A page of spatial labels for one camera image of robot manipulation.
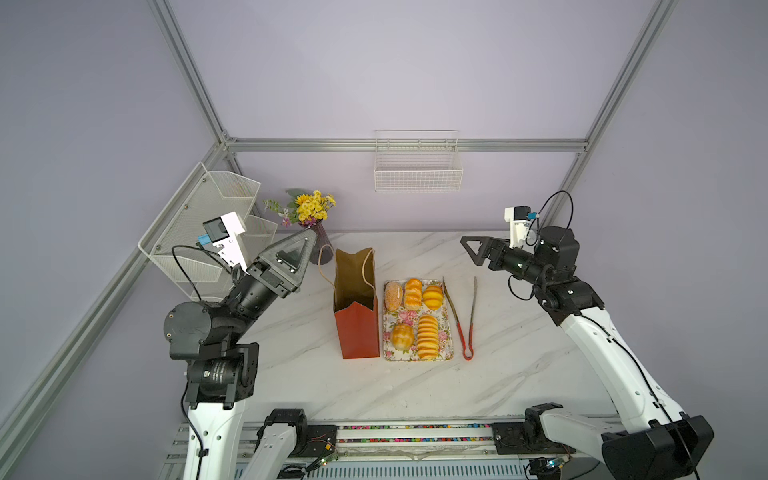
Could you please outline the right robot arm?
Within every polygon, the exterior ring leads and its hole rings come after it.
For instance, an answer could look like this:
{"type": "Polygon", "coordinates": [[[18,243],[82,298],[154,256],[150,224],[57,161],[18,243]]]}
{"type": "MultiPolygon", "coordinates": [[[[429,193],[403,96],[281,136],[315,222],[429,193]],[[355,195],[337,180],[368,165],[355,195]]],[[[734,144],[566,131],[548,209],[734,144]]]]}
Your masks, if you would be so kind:
{"type": "Polygon", "coordinates": [[[547,226],[532,251],[506,239],[464,236],[473,263],[529,283],[538,305],[575,343],[607,391],[619,420],[591,419],[559,403],[529,407],[522,423],[531,446],[560,444],[604,464],[615,479],[679,479],[697,466],[714,438],[625,345],[604,301],[576,275],[580,244],[566,227],[547,226]]]}

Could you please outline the orange ridged bread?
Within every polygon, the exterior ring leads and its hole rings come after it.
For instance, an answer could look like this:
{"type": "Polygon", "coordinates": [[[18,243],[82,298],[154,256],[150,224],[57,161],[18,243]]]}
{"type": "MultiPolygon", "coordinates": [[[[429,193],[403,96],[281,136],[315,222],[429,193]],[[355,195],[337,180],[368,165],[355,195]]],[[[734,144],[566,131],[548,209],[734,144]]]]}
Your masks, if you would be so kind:
{"type": "Polygon", "coordinates": [[[406,282],[404,287],[403,305],[409,311],[417,311],[422,307],[423,284],[419,279],[413,278],[406,282]]]}

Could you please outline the floral rectangular tray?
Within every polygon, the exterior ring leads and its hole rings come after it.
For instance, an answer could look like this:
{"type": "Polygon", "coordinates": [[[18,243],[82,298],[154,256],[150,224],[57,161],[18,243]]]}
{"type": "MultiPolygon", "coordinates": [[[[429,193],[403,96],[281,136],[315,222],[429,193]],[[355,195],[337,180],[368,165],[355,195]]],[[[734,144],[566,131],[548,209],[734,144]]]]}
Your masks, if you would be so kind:
{"type": "Polygon", "coordinates": [[[454,357],[444,282],[409,278],[384,284],[382,357],[391,362],[437,362],[454,357]]]}

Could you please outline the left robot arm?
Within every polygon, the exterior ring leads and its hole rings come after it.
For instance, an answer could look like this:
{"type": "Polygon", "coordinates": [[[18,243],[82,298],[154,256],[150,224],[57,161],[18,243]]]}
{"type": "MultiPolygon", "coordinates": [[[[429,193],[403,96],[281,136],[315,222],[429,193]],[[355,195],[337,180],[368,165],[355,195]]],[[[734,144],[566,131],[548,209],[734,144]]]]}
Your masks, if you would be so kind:
{"type": "Polygon", "coordinates": [[[258,343],[241,339],[276,300],[300,289],[317,241],[311,229],[278,240],[247,266],[232,268],[222,300],[187,301],[167,314],[169,356],[187,365],[180,400],[189,426],[184,478],[233,477],[259,356],[258,343]]]}

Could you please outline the red brown paper bag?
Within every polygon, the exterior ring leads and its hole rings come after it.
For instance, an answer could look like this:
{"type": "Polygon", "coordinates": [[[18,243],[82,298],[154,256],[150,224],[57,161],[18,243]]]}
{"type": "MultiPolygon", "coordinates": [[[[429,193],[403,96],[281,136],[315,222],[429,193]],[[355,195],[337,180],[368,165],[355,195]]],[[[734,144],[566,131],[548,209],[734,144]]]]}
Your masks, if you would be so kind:
{"type": "Polygon", "coordinates": [[[379,305],[375,279],[375,250],[334,252],[334,279],[318,267],[333,288],[333,314],[342,357],[378,358],[381,351],[379,305]]]}

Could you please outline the round sesame bun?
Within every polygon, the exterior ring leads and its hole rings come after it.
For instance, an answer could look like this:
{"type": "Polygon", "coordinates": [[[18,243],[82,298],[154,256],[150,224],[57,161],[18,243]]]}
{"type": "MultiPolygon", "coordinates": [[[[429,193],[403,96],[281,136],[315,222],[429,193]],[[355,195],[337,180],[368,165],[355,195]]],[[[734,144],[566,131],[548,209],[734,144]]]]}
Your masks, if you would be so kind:
{"type": "Polygon", "coordinates": [[[388,312],[396,312],[403,302],[403,287],[398,282],[388,282],[384,289],[385,307],[388,312]]]}

